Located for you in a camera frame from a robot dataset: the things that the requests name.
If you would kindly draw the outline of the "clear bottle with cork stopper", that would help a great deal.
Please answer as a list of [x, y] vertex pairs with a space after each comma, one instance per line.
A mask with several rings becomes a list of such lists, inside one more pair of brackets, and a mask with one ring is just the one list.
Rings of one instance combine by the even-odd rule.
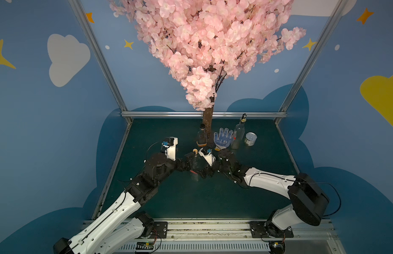
[[203, 175], [202, 175], [201, 167], [200, 167], [201, 166], [201, 157], [198, 154], [197, 149], [193, 149], [192, 153], [193, 153], [193, 158], [192, 158], [191, 170], [198, 173], [198, 175], [195, 175], [192, 173], [192, 176], [194, 177], [194, 179], [196, 181], [199, 181], [200, 179], [203, 179]]

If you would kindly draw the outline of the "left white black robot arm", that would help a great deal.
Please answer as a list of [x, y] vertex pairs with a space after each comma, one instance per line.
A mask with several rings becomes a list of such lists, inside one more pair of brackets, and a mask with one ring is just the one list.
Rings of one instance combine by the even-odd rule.
[[111, 254], [125, 242], [150, 236], [154, 220], [138, 210], [158, 192], [162, 181], [174, 171], [190, 171], [195, 152], [183, 159], [156, 153], [142, 171], [96, 220], [71, 239], [61, 238], [53, 246], [56, 254]]

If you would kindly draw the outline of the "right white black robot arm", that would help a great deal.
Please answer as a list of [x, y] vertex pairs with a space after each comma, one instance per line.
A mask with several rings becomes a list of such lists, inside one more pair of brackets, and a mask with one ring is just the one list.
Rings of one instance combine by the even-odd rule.
[[244, 166], [228, 149], [220, 150], [217, 157], [206, 148], [194, 150], [191, 154], [194, 159], [205, 163], [203, 169], [193, 169], [203, 178], [222, 173], [242, 188], [261, 188], [290, 200], [290, 205], [274, 211], [267, 219], [267, 234], [279, 237], [291, 226], [300, 223], [320, 225], [330, 199], [309, 175], [280, 175]]

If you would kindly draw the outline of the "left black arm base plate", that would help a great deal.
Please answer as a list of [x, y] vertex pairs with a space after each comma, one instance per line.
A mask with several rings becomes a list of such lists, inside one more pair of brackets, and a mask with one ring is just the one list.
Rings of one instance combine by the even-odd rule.
[[151, 238], [162, 238], [166, 239], [168, 233], [168, 222], [157, 221], [153, 224], [149, 224], [144, 228], [141, 238], [151, 239]]

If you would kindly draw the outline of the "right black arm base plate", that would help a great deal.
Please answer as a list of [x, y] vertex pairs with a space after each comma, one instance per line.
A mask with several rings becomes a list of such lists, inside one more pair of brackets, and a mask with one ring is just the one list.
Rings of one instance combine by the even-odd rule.
[[285, 230], [279, 229], [271, 222], [250, 221], [250, 232], [253, 238], [293, 238], [294, 234], [291, 227]]

